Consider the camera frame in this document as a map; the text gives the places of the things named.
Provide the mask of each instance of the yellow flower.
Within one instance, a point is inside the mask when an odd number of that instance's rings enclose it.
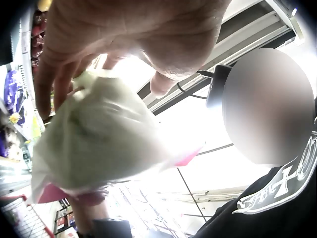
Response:
[[[20,120],[20,114],[15,112],[9,117],[10,122],[16,124]]]

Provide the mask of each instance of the red packaged goods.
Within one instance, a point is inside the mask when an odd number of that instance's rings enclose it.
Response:
[[[57,230],[63,228],[65,226],[65,218],[61,217],[60,219],[57,220]]]
[[[39,34],[41,34],[43,32],[43,30],[41,29],[41,26],[34,26],[32,28],[32,36],[37,36]]]
[[[41,31],[45,31],[46,30],[46,21],[42,21],[41,22]]]
[[[31,49],[31,56],[32,58],[37,58],[42,53],[42,49],[40,46],[38,47],[32,47]]]
[[[42,19],[43,19],[42,13],[41,13],[41,12],[38,12],[38,11],[35,12],[35,13],[34,13],[34,16],[33,16],[33,24],[34,24],[34,25],[39,25],[39,24],[41,24]]]
[[[41,19],[43,22],[47,22],[47,12],[42,12]]]
[[[32,38],[31,43],[32,43],[32,47],[37,47],[44,43],[44,39],[41,35],[37,35]]]
[[[38,67],[32,67],[32,74],[35,75],[38,72]]]
[[[32,59],[31,60],[31,66],[33,68],[37,68],[39,66],[39,59]]]

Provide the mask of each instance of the red shopping basket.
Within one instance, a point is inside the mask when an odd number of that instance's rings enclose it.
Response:
[[[0,197],[0,209],[16,234],[21,238],[54,238],[31,205],[25,203],[26,196]]]

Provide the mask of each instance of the person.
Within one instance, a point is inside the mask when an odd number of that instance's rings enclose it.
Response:
[[[73,91],[71,78],[79,76],[102,53],[108,54],[104,69],[112,69],[118,61],[129,55],[145,57],[156,70],[150,82],[151,92],[157,97],[166,95],[178,81],[193,75],[204,64],[217,41],[222,18],[230,2],[54,0],[48,12],[39,71],[34,78],[36,104],[41,117],[47,118],[50,113],[52,85],[55,91],[54,105],[58,110],[68,93]],[[263,237],[273,232],[275,228],[272,224],[276,219],[267,221],[268,217],[282,210],[277,217],[287,220],[291,212],[290,204],[301,207],[298,198],[289,202],[288,206],[257,213],[253,217],[232,213],[240,199],[263,188],[281,174],[282,169],[273,168],[238,199],[219,208],[195,237]],[[305,188],[301,196],[309,196],[307,203],[310,204],[316,200],[311,189],[316,187],[316,171],[308,187],[310,189]],[[88,206],[71,197],[68,200],[74,211],[80,237],[92,237],[92,234],[95,237],[106,237],[105,234],[129,229],[127,223],[106,225],[110,222],[106,201],[97,206]],[[299,216],[302,221],[297,222],[288,232],[284,231],[284,237],[299,233],[299,226],[305,222],[306,226],[313,224],[315,219],[307,220],[310,214],[309,211],[302,213]],[[250,227],[241,233],[245,229],[242,227],[244,225]]]
[[[101,53],[105,69],[129,55],[146,57],[156,70],[150,88],[164,96],[193,75],[213,49],[231,0],[54,0],[48,11],[45,44],[34,78],[43,119],[72,91],[70,81]]]

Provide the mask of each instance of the product package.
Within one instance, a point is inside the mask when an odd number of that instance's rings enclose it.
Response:
[[[75,224],[75,217],[74,217],[74,214],[68,214],[67,215],[67,220],[68,220],[68,225],[69,226],[72,226]]]
[[[72,212],[72,211],[73,211],[72,206],[68,206],[68,207],[67,207],[67,212],[70,213],[70,212]]]
[[[78,87],[34,146],[30,204],[72,196],[94,205],[106,186],[184,166],[204,145],[163,129],[110,70],[85,71]]]
[[[57,230],[64,228],[65,227],[65,218],[64,217],[59,218],[56,221],[56,225],[57,225],[57,227],[56,227]]]
[[[66,216],[66,214],[67,214],[67,210],[66,209],[60,210],[58,212],[57,218],[59,219],[59,218],[61,218],[63,216]]]
[[[26,95],[19,76],[16,70],[11,70],[7,73],[4,84],[4,102],[10,115],[18,113],[17,123],[22,126],[25,122],[23,102],[26,99]]]
[[[57,238],[79,238],[76,230],[73,227],[68,228],[56,236]]]

